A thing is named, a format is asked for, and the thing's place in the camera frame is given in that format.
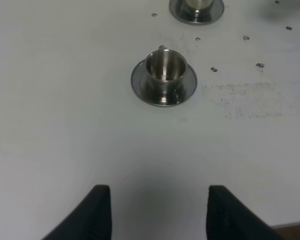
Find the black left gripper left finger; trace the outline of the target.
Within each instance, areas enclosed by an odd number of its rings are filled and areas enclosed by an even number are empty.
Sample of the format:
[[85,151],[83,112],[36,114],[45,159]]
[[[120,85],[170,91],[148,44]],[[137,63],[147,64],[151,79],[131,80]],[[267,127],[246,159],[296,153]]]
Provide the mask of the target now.
[[111,240],[112,229],[110,187],[95,185],[79,205],[44,239]]

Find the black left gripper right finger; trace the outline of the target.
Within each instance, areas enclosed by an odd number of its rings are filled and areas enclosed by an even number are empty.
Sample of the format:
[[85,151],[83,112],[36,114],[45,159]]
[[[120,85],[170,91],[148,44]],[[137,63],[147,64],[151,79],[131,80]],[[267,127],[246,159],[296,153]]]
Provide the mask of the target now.
[[208,240],[282,240],[223,185],[208,189],[206,213]]

